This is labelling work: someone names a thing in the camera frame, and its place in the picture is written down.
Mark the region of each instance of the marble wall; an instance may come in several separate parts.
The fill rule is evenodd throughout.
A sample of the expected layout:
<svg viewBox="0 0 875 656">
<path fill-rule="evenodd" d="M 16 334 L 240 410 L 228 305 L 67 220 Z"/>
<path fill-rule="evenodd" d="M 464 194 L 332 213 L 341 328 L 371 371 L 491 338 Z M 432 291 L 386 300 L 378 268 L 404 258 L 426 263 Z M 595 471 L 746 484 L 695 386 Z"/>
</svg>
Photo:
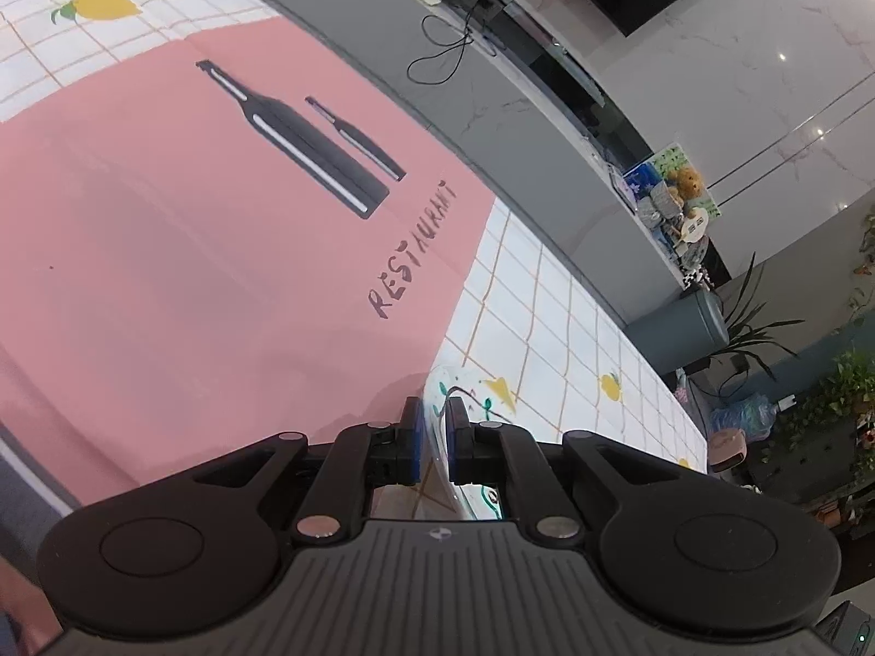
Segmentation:
<svg viewBox="0 0 875 656">
<path fill-rule="evenodd" d="M 875 181 L 875 0 L 679 0 L 631 37 L 588 0 L 517 1 L 651 147 L 677 140 L 717 183 L 725 216 L 712 238 L 733 273 Z"/>
</svg>

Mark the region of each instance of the ribbed gray panel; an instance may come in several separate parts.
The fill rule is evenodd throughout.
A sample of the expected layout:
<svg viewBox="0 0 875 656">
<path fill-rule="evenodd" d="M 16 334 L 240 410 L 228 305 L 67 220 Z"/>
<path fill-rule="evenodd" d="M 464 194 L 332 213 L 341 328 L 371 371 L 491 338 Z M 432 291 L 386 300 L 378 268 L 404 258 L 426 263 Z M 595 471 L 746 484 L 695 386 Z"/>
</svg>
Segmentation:
<svg viewBox="0 0 875 656">
<path fill-rule="evenodd" d="M 439 540 L 436 528 L 451 536 Z M 69 631 L 48 656 L 828 656 L 804 631 L 759 645 L 698 643 L 618 607 L 582 555 L 511 523 L 371 520 L 308 549 L 277 589 L 213 631 L 162 644 Z"/>
</svg>

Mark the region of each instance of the grid pattern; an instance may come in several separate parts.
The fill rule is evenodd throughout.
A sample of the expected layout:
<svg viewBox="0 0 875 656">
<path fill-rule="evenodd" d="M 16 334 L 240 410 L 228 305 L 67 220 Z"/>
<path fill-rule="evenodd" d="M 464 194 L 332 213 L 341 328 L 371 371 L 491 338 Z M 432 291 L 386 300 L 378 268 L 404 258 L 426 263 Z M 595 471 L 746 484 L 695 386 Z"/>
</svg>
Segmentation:
<svg viewBox="0 0 875 656">
<path fill-rule="evenodd" d="M 201 30 L 275 16 L 260 0 L 131 0 L 141 14 L 70 21 L 71 0 L 0 0 L 0 121 L 63 86 Z"/>
<path fill-rule="evenodd" d="M 538 441 L 588 429 L 704 471 L 703 436 L 607 313 L 496 200 L 435 366 L 506 379 Z M 619 401 L 602 378 L 620 381 Z"/>
</svg>

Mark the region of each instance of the trash can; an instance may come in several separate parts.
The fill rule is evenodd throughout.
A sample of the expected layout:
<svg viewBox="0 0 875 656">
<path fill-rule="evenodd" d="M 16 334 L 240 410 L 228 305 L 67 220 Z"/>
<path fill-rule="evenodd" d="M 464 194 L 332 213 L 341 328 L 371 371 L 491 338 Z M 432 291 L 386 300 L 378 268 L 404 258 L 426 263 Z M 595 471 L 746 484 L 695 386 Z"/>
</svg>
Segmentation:
<svg viewBox="0 0 875 656">
<path fill-rule="evenodd" d="M 626 337 L 660 375 L 689 365 L 729 343 L 719 299 L 705 290 L 640 318 L 626 328 Z"/>
</svg>

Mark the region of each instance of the pink mat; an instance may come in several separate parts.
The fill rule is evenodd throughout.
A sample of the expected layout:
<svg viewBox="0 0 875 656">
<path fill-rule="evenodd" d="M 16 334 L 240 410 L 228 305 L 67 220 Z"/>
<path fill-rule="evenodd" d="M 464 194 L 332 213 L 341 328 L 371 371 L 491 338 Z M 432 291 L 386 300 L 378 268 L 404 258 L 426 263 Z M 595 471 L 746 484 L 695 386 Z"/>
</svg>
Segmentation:
<svg viewBox="0 0 875 656">
<path fill-rule="evenodd" d="M 314 96 L 405 169 L 360 219 L 261 137 L 195 62 L 294 107 Z M 3 124 L 3 423 L 83 502 L 284 429 L 394 420 L 452 316 L 493 195 L 281 18 L 168 43 Z M 411 235 L 444 180 L 424 251 Z M 409 243 L 420 266 L 395 251 Z M 406 260 L 380 317 L 369 291 Z"/>
</svg>

